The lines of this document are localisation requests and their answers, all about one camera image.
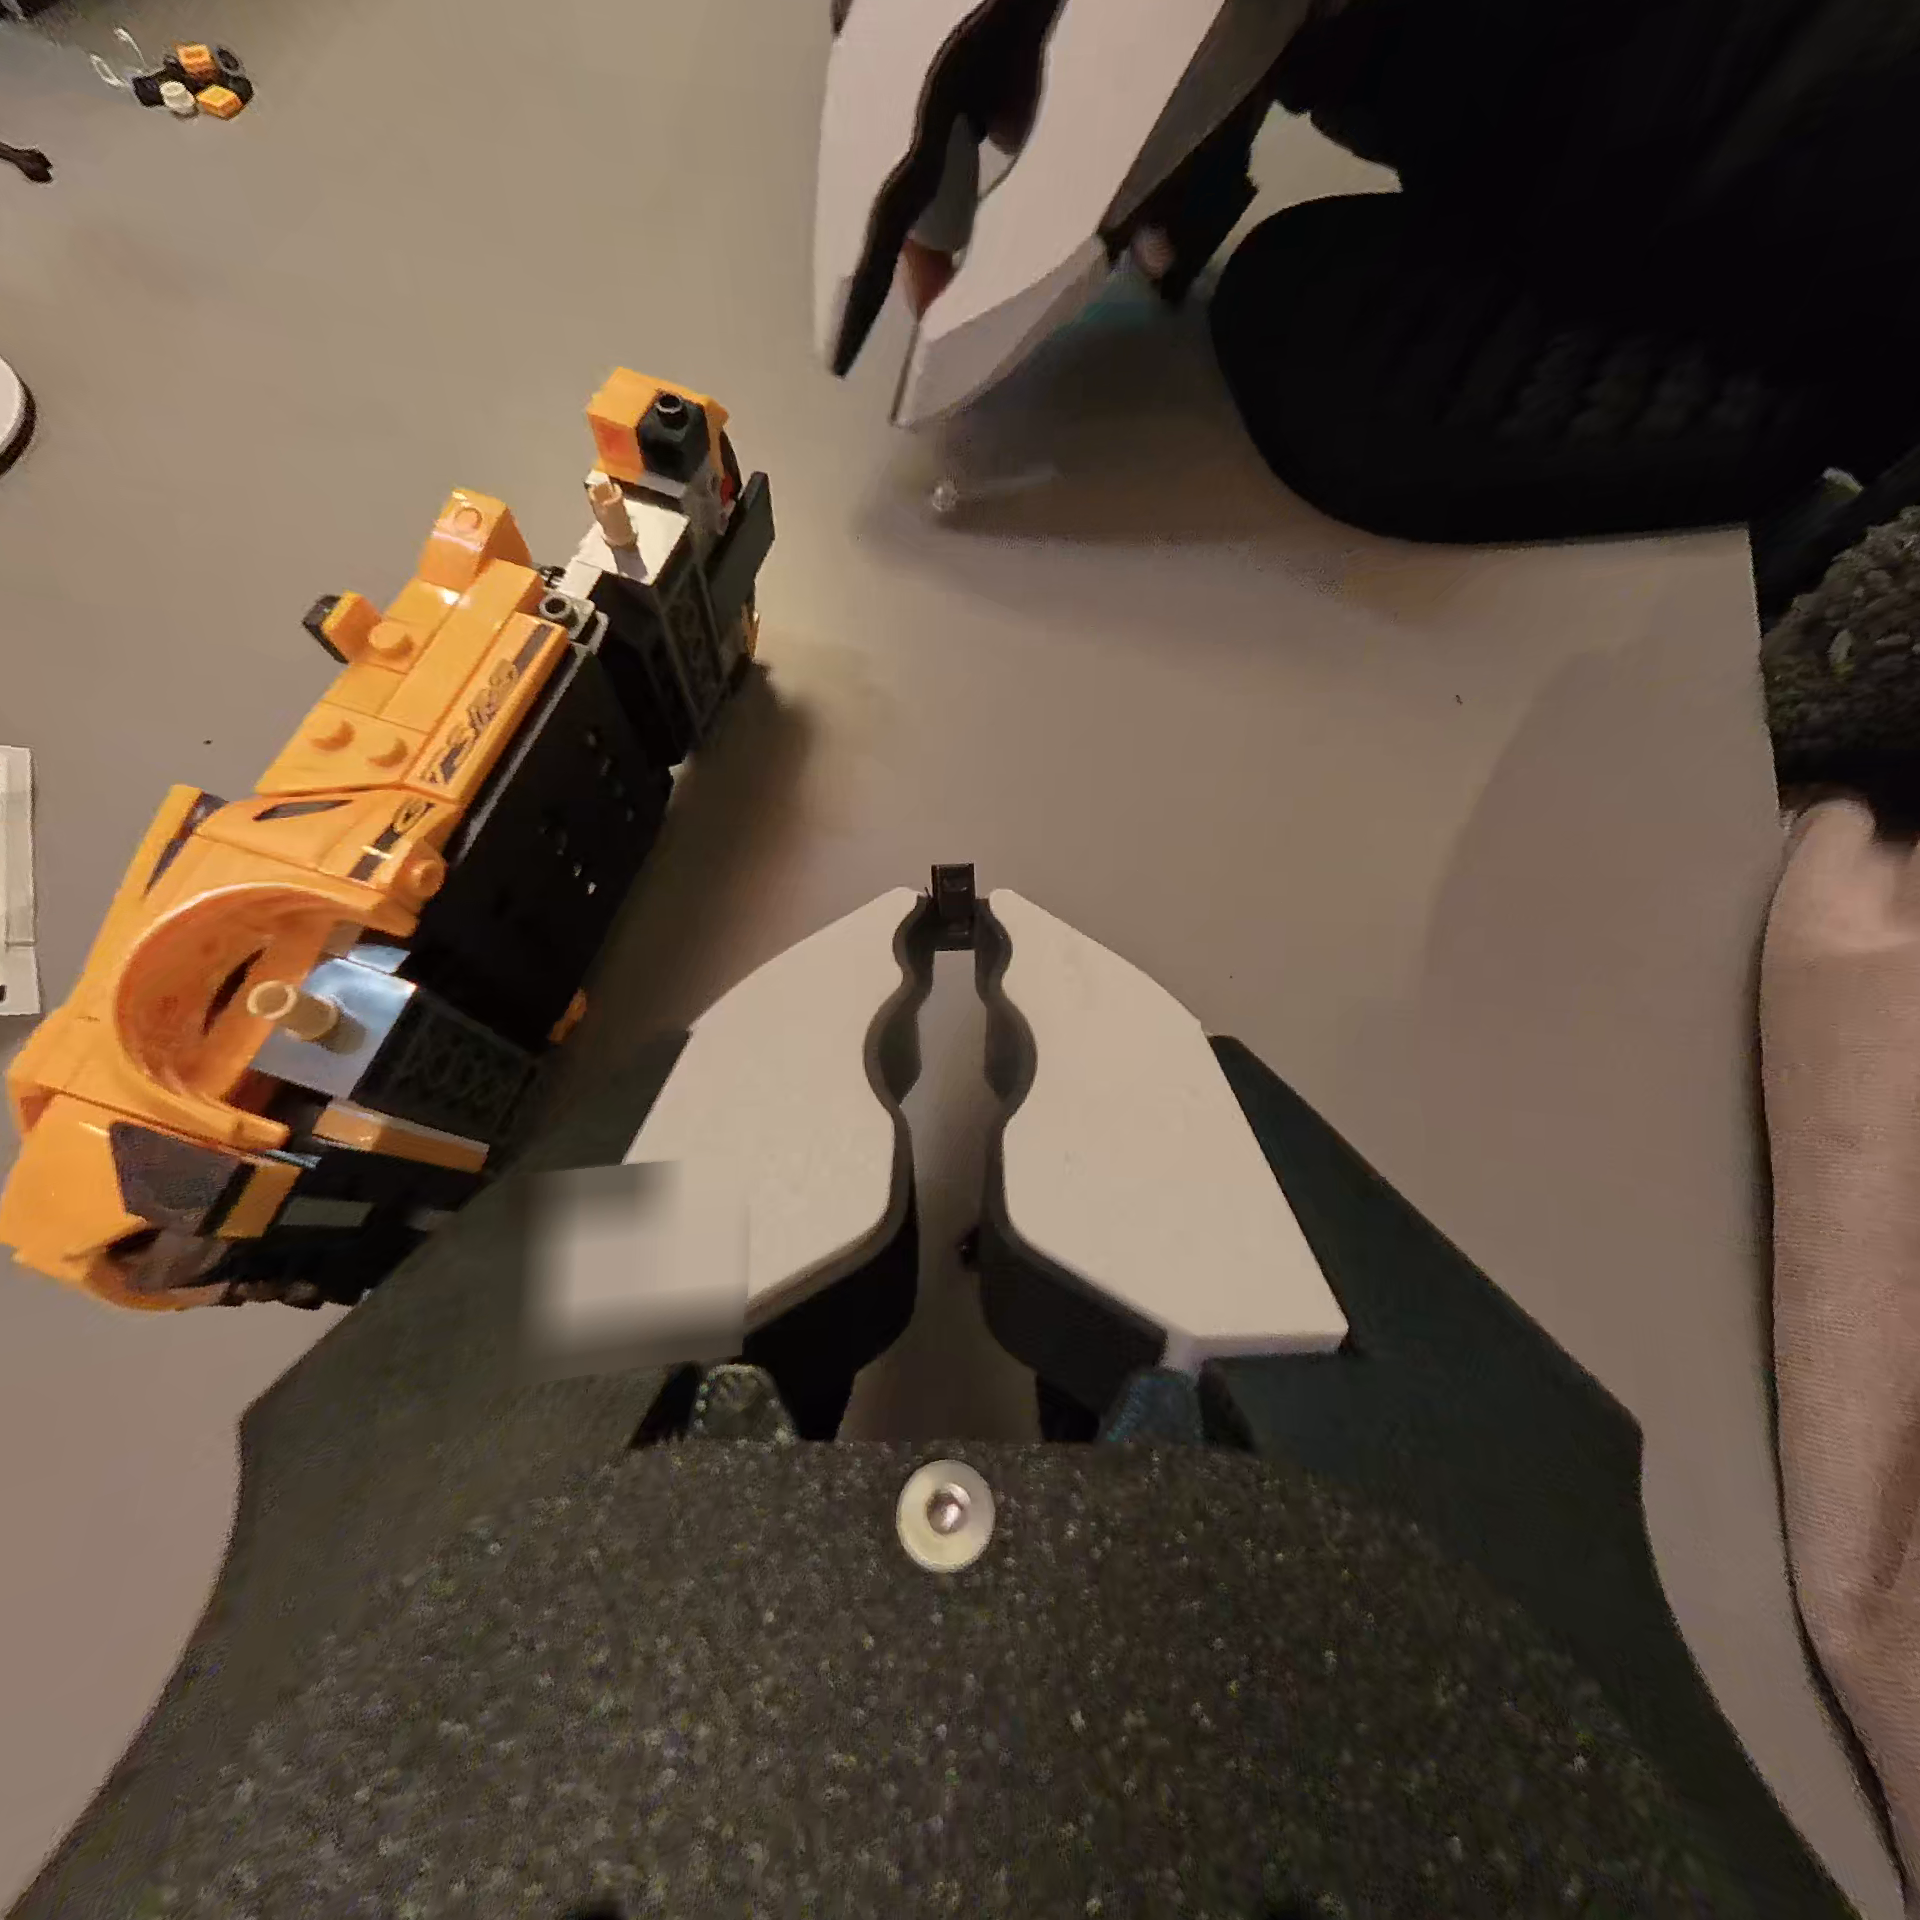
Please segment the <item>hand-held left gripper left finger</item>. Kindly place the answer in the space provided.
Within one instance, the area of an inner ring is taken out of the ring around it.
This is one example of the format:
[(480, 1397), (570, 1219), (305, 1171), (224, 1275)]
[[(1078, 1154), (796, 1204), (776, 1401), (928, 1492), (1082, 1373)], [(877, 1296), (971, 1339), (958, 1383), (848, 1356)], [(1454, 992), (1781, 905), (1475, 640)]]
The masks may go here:
[(921, 1074), (923, 894), (837, 918), (703, 1011), (624, 1161), (693, 1180), (717, 1238), (729, 1358), (775, 1378), (802, 1439), (841, 1431), (859, 1373), (917, 1307), (905, 1095)]

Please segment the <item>pile of small lego pieces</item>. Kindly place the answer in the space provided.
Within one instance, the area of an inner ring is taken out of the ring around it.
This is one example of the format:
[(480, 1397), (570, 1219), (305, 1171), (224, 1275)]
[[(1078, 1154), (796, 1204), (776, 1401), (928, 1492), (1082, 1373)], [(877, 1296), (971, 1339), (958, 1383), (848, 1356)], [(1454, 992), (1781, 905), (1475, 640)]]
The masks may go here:
[(161, 57), (147, 57), (142, 43), (113, 34), (119, 57), (88, 55), (90, 71), (113, 92), (123, 92), (142, 109), (168, 110), (171, 118), (233, 119), (251, 109), (255, 82), (237, 52), (222, 43), (173, 43)]

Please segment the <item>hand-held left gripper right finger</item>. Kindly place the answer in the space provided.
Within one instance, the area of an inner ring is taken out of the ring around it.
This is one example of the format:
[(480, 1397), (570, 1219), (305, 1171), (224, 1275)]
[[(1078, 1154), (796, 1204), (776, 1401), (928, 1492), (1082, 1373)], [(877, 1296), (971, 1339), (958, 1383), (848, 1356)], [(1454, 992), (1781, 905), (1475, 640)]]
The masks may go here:
[(1010, 888), (981, 905), (975, 990), (981, 1307), (1043, 1408), (1091, 1428), (1148, 1368), (1334, 1356), (1350, 1317), (1190, 1005)]

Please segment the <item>beige hoodie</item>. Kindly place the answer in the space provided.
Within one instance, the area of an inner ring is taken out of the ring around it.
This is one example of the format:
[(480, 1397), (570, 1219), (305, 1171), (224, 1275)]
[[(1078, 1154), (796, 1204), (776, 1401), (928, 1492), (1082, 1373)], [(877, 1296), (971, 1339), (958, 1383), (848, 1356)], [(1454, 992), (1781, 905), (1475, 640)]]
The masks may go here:
[(1791, 1575), (1918, 1915), (1918, 841), (1859, 800), (1791, 829), (1759, 1077)]

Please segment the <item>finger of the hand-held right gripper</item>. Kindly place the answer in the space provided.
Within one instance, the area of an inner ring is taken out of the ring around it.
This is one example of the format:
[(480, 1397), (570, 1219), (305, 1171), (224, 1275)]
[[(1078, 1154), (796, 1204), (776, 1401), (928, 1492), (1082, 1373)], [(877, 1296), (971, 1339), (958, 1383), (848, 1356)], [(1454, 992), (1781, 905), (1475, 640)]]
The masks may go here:
[(837, 4), (814, 207), (814, 335), (848, 375), (899, 289), (932, 314), (1043, 100), (1058, 4)]
[(1179, 299), (1252, 203), (1281, 4), (1062, 4), (1037, 97), (951, 283), (913, 323), (893, 421), (958, 413), (1133, 262)]

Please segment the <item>yellow lego car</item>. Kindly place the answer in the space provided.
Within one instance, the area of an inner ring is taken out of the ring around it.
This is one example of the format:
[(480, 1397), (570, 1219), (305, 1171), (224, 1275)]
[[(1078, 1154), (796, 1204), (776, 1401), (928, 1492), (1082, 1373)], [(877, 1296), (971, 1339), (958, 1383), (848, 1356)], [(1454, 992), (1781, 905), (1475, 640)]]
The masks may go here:
[(721, 400), (613, 370), (586, 417), (566, 566), (447, 492), (384, 607), (306, 611), (339, 672), (255, 790), (161, 802), (5, 1072), (22, 1269), (113, 1308), (356, 1304), (492, 1175), (753, 667), (776, 537)]

